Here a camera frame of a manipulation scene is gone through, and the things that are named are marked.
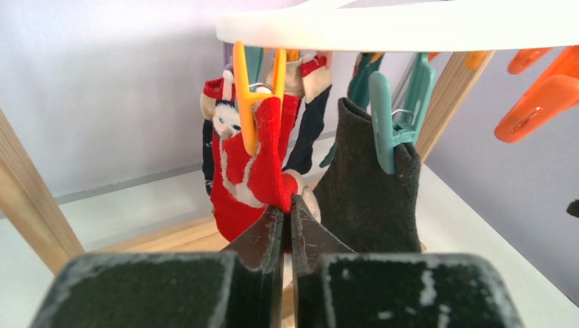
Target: white floor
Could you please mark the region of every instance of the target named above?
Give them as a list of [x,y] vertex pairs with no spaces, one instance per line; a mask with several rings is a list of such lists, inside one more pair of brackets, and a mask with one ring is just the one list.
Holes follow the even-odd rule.
[[[315,145],[314,169],[333,139]],[[201,172],[64,204],[86,250],[207,215]],[[579,308],[497,234],[428,167],[420,181],[417,224],[428,252],[478,254],[505,280],[526,327],[577,327]],[[0,327],[26,327],[53,276],[6,219],[0,220]]]

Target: white drying rack ring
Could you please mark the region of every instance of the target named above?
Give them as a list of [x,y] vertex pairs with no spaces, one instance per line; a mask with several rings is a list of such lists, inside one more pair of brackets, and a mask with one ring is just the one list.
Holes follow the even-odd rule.
[[573,0],[456,0],[372,8],[310,0],[217,17],[217,38],[321,51],[458,52],[579,44]]

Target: wooden leg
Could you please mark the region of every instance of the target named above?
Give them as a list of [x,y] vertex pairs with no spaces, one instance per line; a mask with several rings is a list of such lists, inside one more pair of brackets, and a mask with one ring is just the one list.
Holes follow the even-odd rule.
[[485,70],[494,51],[489,51],[475,70],[469,70],[466,67],[466,58],[469,54],[453,53],[434,86],[430,105],[416,143],[416,150],[421,156],[422,163],[426,161],[458,107]]
[[84,253],[1,109],[0,209],[54,274]]

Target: gray wall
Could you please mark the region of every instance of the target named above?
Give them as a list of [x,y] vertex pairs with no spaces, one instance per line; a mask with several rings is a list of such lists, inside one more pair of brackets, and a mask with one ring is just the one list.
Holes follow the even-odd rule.
[[[494,128],[561,49],[519,75],[516,51],[498,51],[426,164],[569,298],[579,303],[579,108],[522,141],[503,143]],[[433,64],[440,74],[448,55]]]

